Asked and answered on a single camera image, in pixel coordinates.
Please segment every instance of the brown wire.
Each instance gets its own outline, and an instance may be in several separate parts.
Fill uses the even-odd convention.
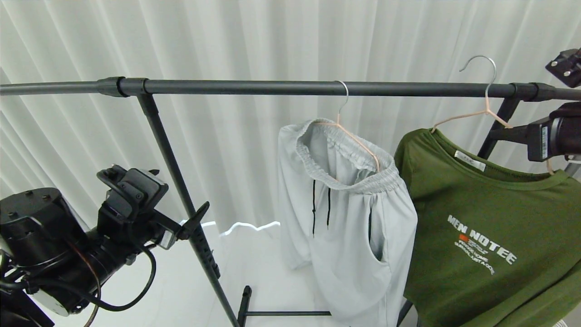
[[[81,260],[83,260],[86,263],[87,267],[89,267],[89,270],[93,273],[93,276],[95,277],[95,281],[97,282],[97,298],[101,299],[101,282],[99,281],[99,276],[97,276],[97,273],[93,269],[93,266],[91,265],[89,260],[81,253],[81,251],[79,251],[79,249],[73,243],[71,243],[69,241],[67,243],[78,254],[78,256],[81,257]],[[95,320],[95,317],[97,316],[97,311],[99,311],[99,307],[97,305],[95,305],[95,308],[93,309],[93,312],[91,313],[91,316],[89,317],[89,320],[87,320],[87,323],[85,323],[84,327],[91,326],[91,324]]]

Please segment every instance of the clothing rack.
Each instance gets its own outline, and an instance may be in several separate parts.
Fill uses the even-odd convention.
[[[483,98],[487,84],[474,83],[394,83],[394,82],[345,82],[351,96],[377,97],[476,97]],[[146,115],[152,133],[176,185],[178,194],[188,216],[193,216],[195,207],[180,168],[171,149],[162,121],[159,118],[153,94],[236,94],[236,95],[345,95],[345,88],[336,81],[218,81],[218,80],[149,80],[146,78],[108,77],[97,81],[71,81],[56,83],[3,84],[0,95],[31,94],[96,94],[112,97],[137,97]],[[539,102],[551,99],[581,101],[581,90],[555,88],[544,83],[492,84],[489,97],[504,98],[498,116],[508,121],[521,101]],[[494,122],[491,130],[501,128]],[[488,136],[478,156],[488,159],[496,140]],[[579,169],[570,163],[569,173]],[[211,266],[205,264],[202,254],[192,244],[200,264],[212,288],[216,292],[233,327],[245,327],[247,317],[252,316],[327,316],[329,311],[249,311],[252,288],[246,286],[238,316],[230,306],[226,295]],[[398,325],[411,308],[408,301],[400,311]]]

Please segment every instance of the black drawstring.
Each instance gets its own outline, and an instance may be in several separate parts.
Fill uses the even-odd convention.
[[[329,188],[329,192],[327,192],[327,196],[329,197],[329,208],[327,209],[327,229],[329,229],[329,217],[331,216],[331,188]]]
[[[315,180],[313,179],[313,237],[315,237]]]

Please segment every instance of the elastic waistband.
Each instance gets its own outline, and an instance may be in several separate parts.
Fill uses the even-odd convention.
[[[400,186],[403,180],[399,177],[399,172],[396,168],[393,157],[385,150],[377,145],[359,137],[357,139],[365,144],[371,150],[379,161],[380,171],[377,173],[377,168],[373,156],[371,156],[361,145],[354,139],[347,135],[344,131],[336,126],[317,125],[317,123],[335,123],[332,120],[325,118],[317,118],[305,122],[303,126],[298,126],[296,138],[296,152],[304,163],[307,174],[314,180],[320,180],[325,183],[330,189],[349,191],[352,193],[379,193],[382,191],[391,191]],[[309,130],[321,130],[325,133],[327,139],[334,143],[337,151],[347,158],[351,163],[363,167],[364,169],[376,172],[376,174],[365,178],[364,180],[354,184],[345,185],[331,177],[323,170],[319,164],[313,160],[310,151],[305,145],[305,140],[311,136]]]

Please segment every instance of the curtain fold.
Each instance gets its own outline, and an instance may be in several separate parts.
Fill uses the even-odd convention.
[[[0,81],[150,79],[537,81],[564,87],[544,65],[581,44],[576,0],[554,1],[3,1]],[[336,118],[341,97],[156,95],[160,116],[195,205],[207,221],[265,225],[276,208],[278,130]],[[491,100],[498,108],[501,99]],[[511,123],[546,116],[561,102],[520,104]],[[185,211],[135,99],[102,95],[0,98],[0,196],[59,188],[89,226],[106,187],[95,174],[113,163],[158,168],[170,184],[159,209]],[[481,110],[483,99],[351,97],[349,130],[393,152],[408,131]],[[446,123],[447,137],[477,152],[492,124],[480,116]],[[491,160],[543,172],[524,145],[499,142]],[[554,160],[556,168],[565,163]]]

